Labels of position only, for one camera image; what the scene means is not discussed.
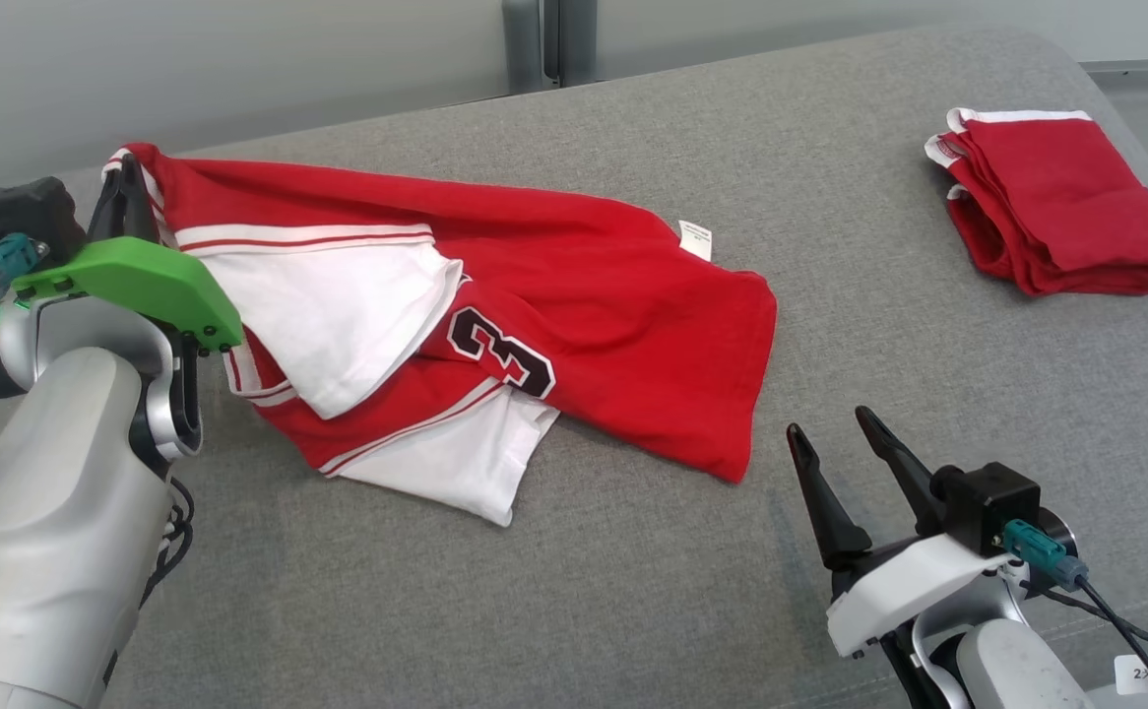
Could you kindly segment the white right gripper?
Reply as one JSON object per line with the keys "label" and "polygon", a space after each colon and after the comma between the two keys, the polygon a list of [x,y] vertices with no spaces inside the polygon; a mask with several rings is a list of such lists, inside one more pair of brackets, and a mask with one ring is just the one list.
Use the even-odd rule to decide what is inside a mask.
{"label": "white right gripper", "polygon": [[[925,463],[870,407],[858,407],[855,419],[872,453],[889,466],[902,489],[915,515],[916,533],[932,538],[907,544],[836,598],[827,611],[827,631],[841,657],[853,656],[867,640],[894,631],[965,589],[984,571],[1013,560],[1010,553],[983,558],[943,533],[944,506],[932,493],[932,473]],[[802,427],[790,423],[788,441],[822,564],[838,571],[872,550],[870,535],[854,524],[822,475],[820,457]]]}

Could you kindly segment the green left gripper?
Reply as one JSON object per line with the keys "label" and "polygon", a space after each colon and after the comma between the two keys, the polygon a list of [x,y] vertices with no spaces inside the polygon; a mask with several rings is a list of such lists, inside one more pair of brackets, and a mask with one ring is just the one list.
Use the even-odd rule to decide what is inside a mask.
{"label": "green left gripper", "polygon": [[90,219],[90,246],[57,268],[13,280],[20,299],[83,294],[187,333],[224,352],[245,341],[239,310],[202,262],[160,246],[145,171],[129,153],[107,170]]}

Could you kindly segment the red white basketball jersey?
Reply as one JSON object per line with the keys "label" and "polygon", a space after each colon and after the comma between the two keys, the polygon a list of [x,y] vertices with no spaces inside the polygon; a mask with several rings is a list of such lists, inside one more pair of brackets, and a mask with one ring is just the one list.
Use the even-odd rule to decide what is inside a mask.
{"label": "red white basketball jersey", "polygon": [[511,524],[566,415],[715,480],[748,472],[777,301],[643,208],[127,145],[165,246],[245,337],[230,390],[329,480]]}

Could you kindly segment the red shorts with white trim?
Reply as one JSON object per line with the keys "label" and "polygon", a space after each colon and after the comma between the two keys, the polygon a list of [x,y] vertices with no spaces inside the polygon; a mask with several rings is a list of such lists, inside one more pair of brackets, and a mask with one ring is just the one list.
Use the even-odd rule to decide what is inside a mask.
{"label": "red shorts with white trim", "polygon": [[1088,112],[949,109],[926,158],[975,268],[1031,297],[1148,294],[1148,189]]}

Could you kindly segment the grey upright post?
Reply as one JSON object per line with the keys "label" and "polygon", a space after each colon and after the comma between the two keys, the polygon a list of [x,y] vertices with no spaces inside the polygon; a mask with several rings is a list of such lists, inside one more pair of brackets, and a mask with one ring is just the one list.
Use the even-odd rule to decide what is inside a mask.
{"label": "grey upright post", "polygon": [[509,95],[545,89],[542,0],[502,0],[501,10]]}
{"label": "grey upright post", "polygon": [[600,0],[556,0],[557,84],[577,87],[598,77]]}

